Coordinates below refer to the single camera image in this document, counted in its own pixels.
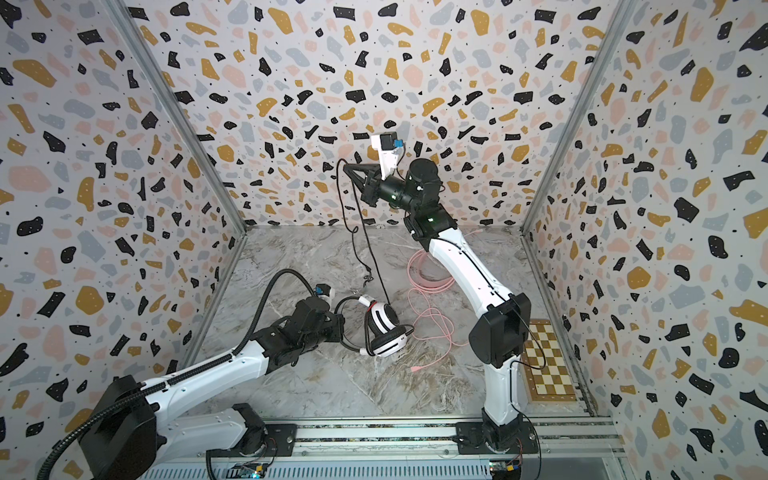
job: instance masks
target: patterned side wall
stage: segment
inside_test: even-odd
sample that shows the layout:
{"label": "patterned side wall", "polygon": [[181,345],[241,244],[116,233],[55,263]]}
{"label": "patterned side wall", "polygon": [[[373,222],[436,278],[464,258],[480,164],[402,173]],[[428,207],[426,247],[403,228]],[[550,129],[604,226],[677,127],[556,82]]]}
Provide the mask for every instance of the patterned side wall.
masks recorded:
{"label": "patterned side wall", "polygon": [[0,477],[33,478],[114,377],[176,368],[235,236],[100,4],[0,15]]}
{"label": "patterned side wall", "polygon": [[638,478],[768,478],[766,22],[638,2],[531,232]]}
{"label": "patterned side wall", "polygon": [[391,130],[402,166],[439,165],[461,223],[520,222],[613,13],[608,0],[128,4],[250,224],[339,221],[337,159],[377,161],[369,133]]}

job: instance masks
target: wooden chessboard frame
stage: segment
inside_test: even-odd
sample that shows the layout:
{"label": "wooden chessboard frame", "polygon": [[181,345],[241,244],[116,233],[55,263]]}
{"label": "wooden chessboard frame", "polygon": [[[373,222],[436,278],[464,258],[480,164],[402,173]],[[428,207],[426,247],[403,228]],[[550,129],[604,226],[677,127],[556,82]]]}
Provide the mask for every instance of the wooden chessboard frame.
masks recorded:
{"label": "wooden chessboard frame", "polygon": [[[545,351],[547,359],[547,370],[549,372],[542,375],[542,372],[531,369],[529,366],[523,366],[525,371],[525,380],[528,384],[528,394],[532,402],[576,402],[576,390],[573,380],[568,373],[565,365],[563,352],[559,348],[558,338],[554,332],[554,327],[548,319],[531,319],[531,334],[525,341],[525,349],[521,361],[531,366],[540,366],[541,352],[538,346],[531,338],[536,334],[541,348]],[[545,332],[541,332],[543,326],[549,326]]]}

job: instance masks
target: coiled pink cable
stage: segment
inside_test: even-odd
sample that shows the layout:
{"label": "coiled pink cable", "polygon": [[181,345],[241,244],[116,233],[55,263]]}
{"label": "coiled pink cable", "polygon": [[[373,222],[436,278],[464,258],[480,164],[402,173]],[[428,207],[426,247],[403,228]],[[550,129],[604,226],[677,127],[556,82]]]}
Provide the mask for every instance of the coiled pink cable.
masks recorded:
{"label": "coiled pink cable", "polygon": [[[473,233],[477,233],[480,230],[475,230],[468,235],[472,235]],[[433,322],[435,322],[435,325],[437,325],[438,328],[440,328],[440,331],[442,332],[442,335],[437,336],[427,336],[427,337],[419,337],[414,333],[412,334],[412,337],[417,340],[434,340],[434,339],[447,339],[448,340],[448,350],[445,351],[445,353],[442,354],[440,358],[435,360],[434,362],[428,363],[427,365],[421,365],[421,366],[412,366],[411,372],[418,372],[421,369],[424,369],[428,366],[435,365],[440,360],[444,359],[448,354],[451,352],[451,348],[454,346],[465,346],[468,345],[469,342],[466,343],[457,343],[453,339],[453,333],[455,332],[455,327],[453,325],[453,322],[451,319],[449,319],[447,316],[443,315],[440,309],[438,309],[436,306],[432,306],[432,302],[429,301],[429,297],[427,296],[435,294],[435,293],[442,293],[451,288],[453,284],[455,283],[455,280],[452,276],[448,276],[442,280],[427,280],[424,278],[424,276],[421,274],[422,265],[424,264],[424,260],[428,257],[428,253],[424,250],[419,250],[418,252],[414,253],[410,260],[408,260],[408,266],[406,268],[406,271],[408,272],[408,281],[411,283],[412,287],[410,290],[408,290],[408,303],[411,306],[411,310],[416,314],[416,320],[413,322],[414,329],[416,328],[417,322],[425,317],[428,316],[432,319]],[[411,269],[414,268],[414,274],[411,274]],[[413,292],[419,292],[424,297],[424,300],[427,302],[427,308],[421,312],[419,312],[414,306],[413,301],[411,300],[411,293]]]}

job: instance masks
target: headphone ear cup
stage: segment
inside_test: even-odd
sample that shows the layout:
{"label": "headphone ear cup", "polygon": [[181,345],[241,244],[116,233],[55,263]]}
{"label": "headphone ear cup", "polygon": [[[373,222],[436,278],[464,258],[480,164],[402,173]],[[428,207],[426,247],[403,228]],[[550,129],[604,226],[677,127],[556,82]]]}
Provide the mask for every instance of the headphone ear cup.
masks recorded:
{"label": "headphone ear cup", "polygon": [[381,347],[385,346],[387,343],[392,342],[393,340],[397,339],[399,336],[405,335],[405,334],[406,334],[406,328],[403,325],[398,325],[395,328],[388,331],[387,333],[379,335],[375,339],[371,340],[371,350],[376,351]]}

